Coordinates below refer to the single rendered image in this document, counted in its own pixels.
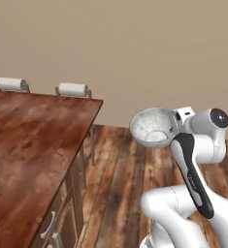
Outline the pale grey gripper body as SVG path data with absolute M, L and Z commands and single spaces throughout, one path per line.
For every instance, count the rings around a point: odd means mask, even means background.
M 175 121 L 176 133 L 179 134 L 182 132 L 183 123 L 182 123 L 181 115 L 177 110 L 174 110 L 174 121 Z

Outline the wooden dining table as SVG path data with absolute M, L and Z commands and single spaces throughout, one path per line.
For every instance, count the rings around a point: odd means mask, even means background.
M 0 91 L 0 248 L 29 248 L 102 105 Z

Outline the white speckled bowl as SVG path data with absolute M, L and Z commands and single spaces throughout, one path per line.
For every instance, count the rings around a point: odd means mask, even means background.
M 134 140 L 148 148 L 168 146 L 178 127 L 173 120 L 173 113 L 165 108 L 147 108 L 133 116 L 129 130 Z

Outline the white backed chair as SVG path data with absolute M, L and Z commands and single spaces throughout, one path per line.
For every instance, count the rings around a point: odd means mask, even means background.
M 73 83 L 73 82 L 61 82 L 58 86 L 55 87 L 55 94 L 57 96 L 69 96 L 69 97 L 79 97 L 79 98 L 92 98 L 92 91 L 86 85 L 82 83 Z M 91 163 L 95 165 L 94 159 L 94 132 L 93 128 L 90 128 L 90 151 L 91 151 Z M 85 175 L 85 158 L 83 146 L 80 148 L 79 152 L 80 162 L 81 162 L 81 175 L 83 181 L 83 187 L 86 187 L 86 175 Z
M 0 90 L 29 93 L 29 85 L 23 78 L 0 77 Z

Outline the brown drawer front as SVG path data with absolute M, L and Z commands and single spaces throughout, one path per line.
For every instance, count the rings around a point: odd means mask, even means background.
M 53 233 L 60 234 L 63 248 L 76 248 L 79 234 L 73 195 L 73 191 L 70 190 L 65 196 L 59 194 L 56 197 L 55 202 L 49 211 L 49 216 L 41 225 L 30 248 L 47 248 Z M 50 229 L 47 238 L 41 239 L 40 234 L 47 228 L 51 217 L 50 213 L 52 211 L 56 212 L 52 228 Z

